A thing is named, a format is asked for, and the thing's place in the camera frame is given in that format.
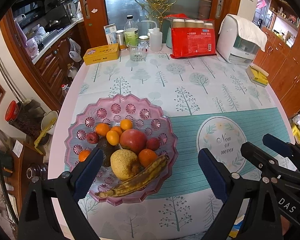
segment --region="blue gripper pad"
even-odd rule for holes
[[[82,170],[75,182],[73,198],[76,202],[78,202],[79,199],[86,197],[93,180],[102,166],[103,151],[95,147],[82,164],[86,164],[86,162],[88,162],[88,164],[85,169]]]
[[[280,154],[282,157],[291,157],[290,146],[284,141],[274,137],[271,134],[266,134],[262,139],[263,145]]]
[[[206,148],[199,151],[198,163],[216,198],[225,203],[228,199],[227,183],[217,168],[217,166],[220,167],[220,164],[223,164],[218,163]]]

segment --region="pear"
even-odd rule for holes
[[[117,150],[110,157],[111,168],[118,179],[125,181],[139,173],[138,156],[130,150]]]

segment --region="black cable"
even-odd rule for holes
[[[15,222],[16,225],[18,225],[19,223],[19,220],[12,208],[12,205],[11,205],[11,201],[9,199],[9,195],[8,195],[8,192],[7,192],[7,188],[6,188],[6,185],[5,185],[5,181],[4,181],[4,177],[3,177],[3,174],[2,174],[2,166],[1,166],[1,160],[0,160],[0,185],[1,185],[1,189],[2,189],[2,192],[3,192],[3,198],[4,198],[4,202],[6,203],[7,205],[7,208],[12,216],[12,219],[13,221]]]

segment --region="orange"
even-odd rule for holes
[[[86,160],[86,158],[89,156],[89,154],[90,154],[89,150],[83,150],[82,152],[80,152],[79,162],[84,162]]]
[[[106,136],[107,135],[107,132],[110,131],[110,127],[109,125],[107,125],[106,123],[99,123],[97,126],[96,126],[96,133],[98,135],[101,135],[101,136]]]
[[[116,131],[109,131],[107,132],[107,141],[108,143],[110,143],[111,145],[117,145],[119,143],[120,137],[119,134]]]
[[[150,150],[150,149],[143,149],[138,155],[139,162],[145,168],[149,164],[151,164],[157,157],[158,157],[157,154],[153,150]]]
[[[122,135],[123,131],[121,130],[120,126],[114,126],[111,128],[110,131],[116,131],[119,134],[119,137]]]
[[[129,119],[123,119],[120,122],[120,127],[122,130],[128,130],[128,129],[132,129],[133,124],[132,124],[131,120],[129,120]]]

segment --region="banana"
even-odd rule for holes
[[[158,177],[160,173],[168,164],[169,157],[167,155],[161,155],[156,158],[148,167],[138,173],[136,176],[119,183],[106,192],[95,193],[96,196],[101,198],[106,197],[122,197],[129,195],[151,182],[153,179]]]

